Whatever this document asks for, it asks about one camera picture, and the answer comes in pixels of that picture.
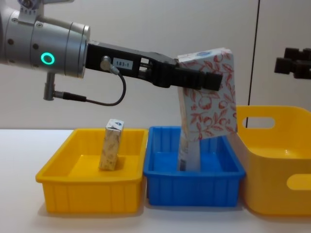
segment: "white table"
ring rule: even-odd
[[[0,130],[1,233],[311,233],[311,218],[260,218],[235,209],[152,208],[139,214],[50,216],[35,175],[71,131]]]

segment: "white wall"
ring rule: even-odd
[[[310,80],[275,74],[286,47],[311,47],[310,0],[261,0],[251,105],[294,105],[311,110]]]
[[[12,6],[16,1],[9,0]],[[91,39],[170,57],[227,47],[235,55],[238,104],[247,104],[257,0],[76,0],[50,5],[46,15],[91,26]],[[0,128],[103,127],[109,118],[126,127],[180,125],[175,87],[161,89],[127,78],[125,100],[100,107],[65,100],[43,100],[45,74],[0,66]],[[88,70],[84,80],[56,78],[56,89],[115,101],[116,76]]]

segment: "blue plastic tray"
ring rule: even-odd
[[[237,205],[245,171],[226,137],[202,140],[201,171],[177,171],[180,127],[151,127],[144,175],[151,205]]]

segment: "yellow basket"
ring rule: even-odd
[[[246,171],[243,200],[262,215],[311,215],[311,113],[290,106],[239,106],[239,136],[230,144]],[[273,128],[245,128],[247,117],[269,117]]]
[[[139,209],[148,130],[124,129],[115,171],[98,169],[105,129],[78,129],[36,175],[50,213]]]

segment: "red floral pattern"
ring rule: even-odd
[[[187,125],[190,140],[236,132],[236,98],[234,85],[233,55],[230,50],[211,50],[205,58],[189,59],[181,62],[182,67],[223,75],[219,91],[183,88]]]

